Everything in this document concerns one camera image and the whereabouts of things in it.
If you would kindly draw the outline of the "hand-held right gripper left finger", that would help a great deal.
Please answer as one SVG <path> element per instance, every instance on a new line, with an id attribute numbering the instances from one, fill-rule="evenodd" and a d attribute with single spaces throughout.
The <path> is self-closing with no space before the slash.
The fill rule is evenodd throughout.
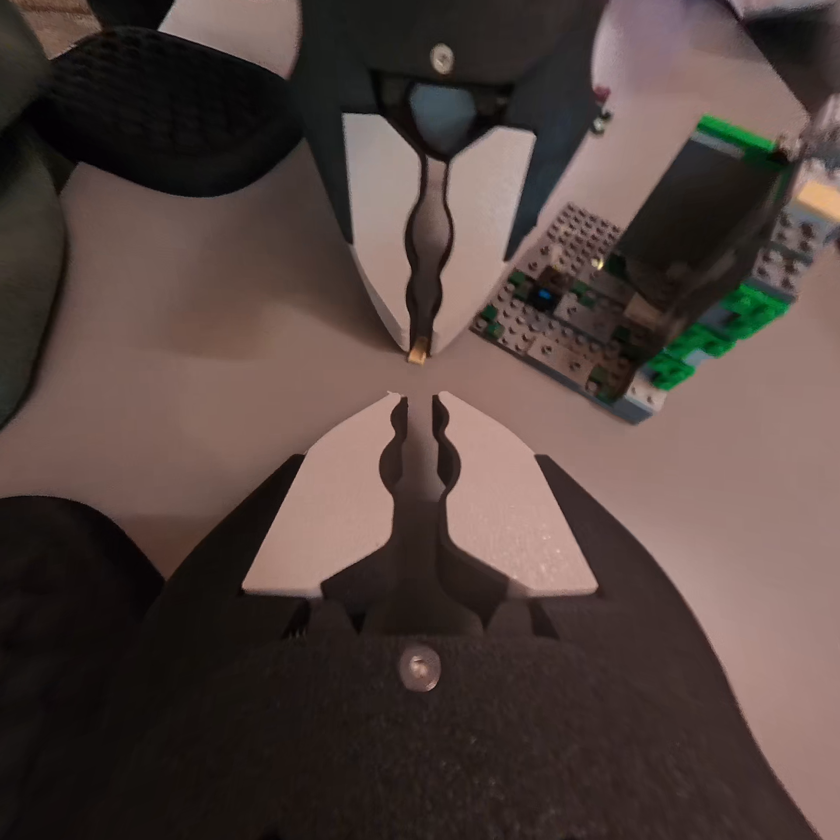
<path id="1" fill-rule="evenodd" d="M 243 580 L 244 593 L 323 596 L 327 581 L 386 546 L 406 430 L 407 399 L 388 392 L 307 450 Z"/>

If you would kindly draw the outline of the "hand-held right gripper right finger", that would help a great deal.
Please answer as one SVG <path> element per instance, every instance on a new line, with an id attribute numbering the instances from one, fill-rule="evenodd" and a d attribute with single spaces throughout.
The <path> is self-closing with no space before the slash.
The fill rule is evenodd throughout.
<path id="1" fill-rule="evenodd" d="M 584 596 L 598 584 L 534 451 L 451 392 L 436 394 L 444 536 L 526 597 Z"/>

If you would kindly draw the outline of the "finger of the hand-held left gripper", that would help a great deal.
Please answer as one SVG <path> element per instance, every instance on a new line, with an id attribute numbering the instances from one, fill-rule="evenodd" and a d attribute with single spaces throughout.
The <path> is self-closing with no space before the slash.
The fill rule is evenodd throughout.
<path id="1" fill-rule="evenodd" d="M 440 272 L 442 300 L 431 354 L 441 354 L 483 309 L 508 266 L 506 253 L 536 136 L 497 126 L 448 167 L 446 202 L 453 228 Z"/>
<path id="2" fill-rule="evenodd" d="M 385 329 L 408 354 L 412 325 L 406 293 L 413 269 L 406 230 L 420 194 L 421 160 L 378 114 L 345 113 L 343 140 L 353 261 Z"/>

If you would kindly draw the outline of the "grey green toy brick building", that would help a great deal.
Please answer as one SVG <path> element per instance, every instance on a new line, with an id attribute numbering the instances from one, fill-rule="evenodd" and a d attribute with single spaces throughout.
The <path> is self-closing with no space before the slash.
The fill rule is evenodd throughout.
<path id="1" fill-rule="evenodd" d="M 630 224 L 567 203 L 471 325 L 630 424 L 781 319 L 838 242 L 838 94 L 799 136 L 703 116 Z"/>

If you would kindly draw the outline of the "grey desk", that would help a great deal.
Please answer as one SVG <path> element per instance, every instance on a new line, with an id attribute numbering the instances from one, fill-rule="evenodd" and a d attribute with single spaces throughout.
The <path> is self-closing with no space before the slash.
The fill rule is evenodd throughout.
<path id="1" fill-rule="evenodd" d="M 838 263 L 639 425 L 469 328 L 419 367 L 303 141 L 215 198 L 80 164 L 2 496 L 172 560 L 65 838 L 838 838 Z M 383 549 L 243 580 L 303 456 L 407 399 Z M 536 454 L 595 575 L 526 597 L 444 536 L 436 394 Z"/>

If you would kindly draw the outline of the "person's black clothing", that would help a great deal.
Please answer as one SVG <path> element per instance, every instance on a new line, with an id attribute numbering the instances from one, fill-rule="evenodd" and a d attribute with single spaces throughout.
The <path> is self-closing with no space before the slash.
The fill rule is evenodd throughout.
<path id="1" fill-rule="evenodd" d="M 73 833 L 112 680 L 163 585 L 100 511 L 2 499 L 2 838 Z"/>

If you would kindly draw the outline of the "dark grey cloth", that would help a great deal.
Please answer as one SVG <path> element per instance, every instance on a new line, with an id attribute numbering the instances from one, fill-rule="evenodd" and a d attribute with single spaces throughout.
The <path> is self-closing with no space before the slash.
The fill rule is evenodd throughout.
<path id="1" fill-rule="evenodd" d="M 1 2 L 1 425 L 24 404 L 67 261 L 55 163 L 28 118 L 49 61 L 25 17 Z"/>

